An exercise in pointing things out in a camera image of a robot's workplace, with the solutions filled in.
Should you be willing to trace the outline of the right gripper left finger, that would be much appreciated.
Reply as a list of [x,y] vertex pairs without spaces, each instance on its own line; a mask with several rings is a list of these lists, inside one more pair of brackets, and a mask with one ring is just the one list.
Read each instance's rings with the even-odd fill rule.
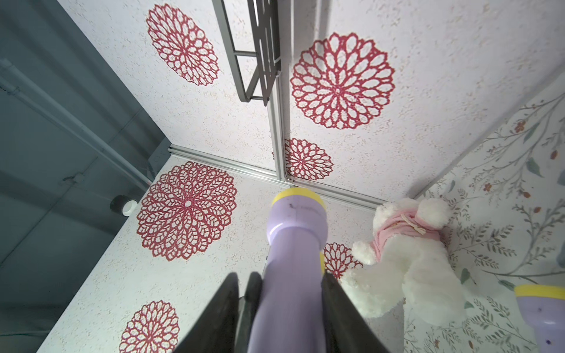
[[238,306],[238,277],[230,273],[175,353],[234,352]]

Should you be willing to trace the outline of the black wall shelf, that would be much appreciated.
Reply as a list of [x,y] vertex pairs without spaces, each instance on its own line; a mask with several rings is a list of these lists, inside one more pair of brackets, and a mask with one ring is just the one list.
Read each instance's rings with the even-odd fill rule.
[[[254,49],[237,50],[223,0],[213,0],[213,9],[222,35],[227,61],[240,101],[261,101],[266,106],[272,95],[275,81],[282,70],[278,1],[248,1]],[[256,67],[248,85],[244,84],[238,59],[251,57]]]

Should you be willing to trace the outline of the white plush toy pink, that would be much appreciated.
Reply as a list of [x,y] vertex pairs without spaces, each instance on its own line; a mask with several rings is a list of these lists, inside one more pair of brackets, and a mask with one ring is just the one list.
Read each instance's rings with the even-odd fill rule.
[[441,242],[451,215],[442,199],[401,199],[376,209],[372,239],[351,249],[363,266],[339,281],[364,318],[379,318],[406,301],[430,325],[464,320],[463,286]]

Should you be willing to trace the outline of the purple flashlight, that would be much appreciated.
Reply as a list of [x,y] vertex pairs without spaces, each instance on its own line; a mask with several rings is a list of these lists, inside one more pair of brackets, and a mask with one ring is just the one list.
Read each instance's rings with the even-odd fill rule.
[[328,218],[322,198],[305,188],[279,193],[266,229],[270,250],[249,352],[325,352],[322,250]]
[[534,330],[539,352],[565,353],[564,287],[520,285],[514,292],[524,321]]

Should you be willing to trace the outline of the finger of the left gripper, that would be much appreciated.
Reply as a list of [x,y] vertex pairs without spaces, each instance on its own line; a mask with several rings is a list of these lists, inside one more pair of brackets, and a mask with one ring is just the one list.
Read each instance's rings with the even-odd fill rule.
[[244,295],[239,300],[238,323],[235,336],[235,353],[245,353],[250,345],[252,326],[260,304],[263,279],[253,272],[247,283]]

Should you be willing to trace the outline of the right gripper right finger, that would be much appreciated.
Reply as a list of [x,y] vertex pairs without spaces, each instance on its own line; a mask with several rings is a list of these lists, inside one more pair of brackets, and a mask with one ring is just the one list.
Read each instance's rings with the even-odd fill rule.
[[330,273],[322,278],[322,310],[326,352],[388,352]]

